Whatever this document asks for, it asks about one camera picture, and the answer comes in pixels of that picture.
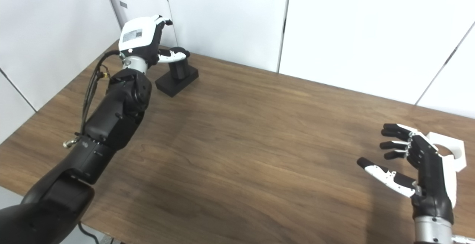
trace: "robotic arm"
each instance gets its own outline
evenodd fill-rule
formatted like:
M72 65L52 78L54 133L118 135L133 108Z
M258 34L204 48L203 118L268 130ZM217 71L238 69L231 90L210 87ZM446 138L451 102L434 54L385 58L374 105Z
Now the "robotic arm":
M81 126L81 133L64 143L65 147L75 144L71 152L32 186L20 205L0 210L2 243L59 244L78 224L94 197L90 185L144 118L152 87L147 69L159 60L169 63L190 55L183 48L158 49L162 29L171 24L156 15L124 25L119 51L107 52L96 67L108 56L118 55L122 70L110 77L104 99Z
M475 239L452 235L453 207L456 205L456 172L466 166L463 142L440 134L424 136L417 129L401 124L385 124L383 136L399 141L380 144L387 160L405 158L418 170L417 180L378 166L366 158L357 163L392 190L409 197L413 207L416 244L475 244ZM453 154L442 156L434 144L448 147Z

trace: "black stand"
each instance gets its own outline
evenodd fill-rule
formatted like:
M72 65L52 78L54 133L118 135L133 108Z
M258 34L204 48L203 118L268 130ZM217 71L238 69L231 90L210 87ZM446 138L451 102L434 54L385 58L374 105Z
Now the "black stand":
M188 58L168 63L170 71L155 81L157 89L170 97L187 87L198 78L198 70L188 64Z

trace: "wooden table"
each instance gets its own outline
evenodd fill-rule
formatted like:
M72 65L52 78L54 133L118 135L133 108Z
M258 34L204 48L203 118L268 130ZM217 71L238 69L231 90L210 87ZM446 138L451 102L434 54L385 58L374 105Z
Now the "wooden table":
M205 56L190 63L200 78L174 98L153 90L85 224L128 244L412 243L410 201L356 165L366 156L417 176L382 158L390 122L465 141L454 232L474 237L475 120ZM78 130L91 68L0 146L0 185L24 194L68 153L61 143Z

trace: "cable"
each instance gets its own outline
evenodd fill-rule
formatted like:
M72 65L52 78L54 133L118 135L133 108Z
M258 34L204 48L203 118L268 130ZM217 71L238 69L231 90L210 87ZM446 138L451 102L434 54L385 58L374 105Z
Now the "cable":
M103 75L101 75L101 72L100 72L100 67L103 66L106 69L107 75L109 75L109 69L106 66L102 65L102 63L106 60L106 58L113 55L116 55L116 56L120 55L120 51L112 50L112 51L105 52L105 54L102 56L102 58L99 60L99 62L97 63L97 65L95 66L93 70L93 73L89 80L88 88L86 90L86 94L84 96L83 115L82 115L81 128L79 131L79 135L85 134L85 123L86 123L86 120L88 119L89 108L91 106L92 99L94 98L95 90L97 88L97 81L103 77Z
M78 227L79 227L79 230L83 234L87 235L88 237L92 237L95 241L95 244L99 244L99 240L97 239L97 237L94 234L91 234L88 231L84 230L83 225L81 224L81 222L78 223Z

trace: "silver metal joint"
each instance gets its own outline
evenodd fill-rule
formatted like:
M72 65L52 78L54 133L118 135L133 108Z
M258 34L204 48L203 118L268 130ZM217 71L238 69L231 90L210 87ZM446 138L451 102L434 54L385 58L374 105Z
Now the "silver metal joint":
M71 146L73 146L77 142L78 142L78 139L71 139L71 140L68 140L68 141L64 141L63 142L63 147L64 148L70 148Z
M147 62L139 56L128 56L127 58L122 60L122 63L123 63L122 69L132 68L144 74L147 73L147 69L148 69Z
M421 216L414 219L416 242L452 244L452 224L440 217Z
M475 244L475 238L464 237L462 235L453 235L452 241L458 244Z

